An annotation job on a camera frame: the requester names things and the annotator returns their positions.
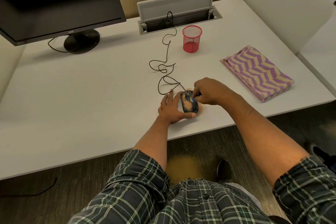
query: folded towel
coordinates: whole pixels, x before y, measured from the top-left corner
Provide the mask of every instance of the folded towel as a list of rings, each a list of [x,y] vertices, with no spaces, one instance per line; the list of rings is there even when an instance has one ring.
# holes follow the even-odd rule
[[[221,62],[262,102],[279,95],[294,83],[290,77],[250,45],[233,56],[222,59]]]

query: shirt button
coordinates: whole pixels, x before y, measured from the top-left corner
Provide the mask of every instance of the shirt button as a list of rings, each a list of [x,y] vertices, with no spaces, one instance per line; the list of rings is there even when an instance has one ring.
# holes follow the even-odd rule
[[[205,194],[203,194],[203,198],[205,199],[205,200],[208,200],[209,199],[209,194],[208,193],[205,193]]]

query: monitor base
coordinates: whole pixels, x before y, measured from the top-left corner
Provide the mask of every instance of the monitor base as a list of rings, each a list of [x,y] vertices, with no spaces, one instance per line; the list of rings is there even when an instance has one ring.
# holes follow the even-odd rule
[[[91,29],[69,35],[64,41],[64,48],[73,54],[88,52],[99,43],[98,31]]]

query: desk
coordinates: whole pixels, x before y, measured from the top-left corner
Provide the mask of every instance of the desk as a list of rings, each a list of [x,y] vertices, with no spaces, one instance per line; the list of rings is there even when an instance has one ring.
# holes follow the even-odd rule
[[[172,77],[185,88],[215,78],[264,116],[335,99],[243,0],[213,4],[223,18],[198,24],[203,29],[198,52],[183,51],[182,27],[170,38],[168,63],[176,62]],[[157,90],[162,73],[153,72],[148,62],[165,58],[161,39],[175,30],[141,36],[138,20],[98,29],[99,45],[81,55],[57,53],[47,40],[27,45],[0,104],[1,179],[124,151],[148,130],[162,99]],[[267,103],[219,61],[249,44],[296,81]],[[170,126],[168,138],[233,124],[221,107],[206,106],[200,117]]]
[[[330,20],[298,53],[299,59],[336,96],[336,6]]]

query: striped towel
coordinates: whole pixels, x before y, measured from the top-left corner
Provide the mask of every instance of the striped towel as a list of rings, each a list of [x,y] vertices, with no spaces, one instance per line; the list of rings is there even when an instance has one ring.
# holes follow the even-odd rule
[[[256,48],[246,46],[221,62],[262,101],[283,93],[294,81]]]

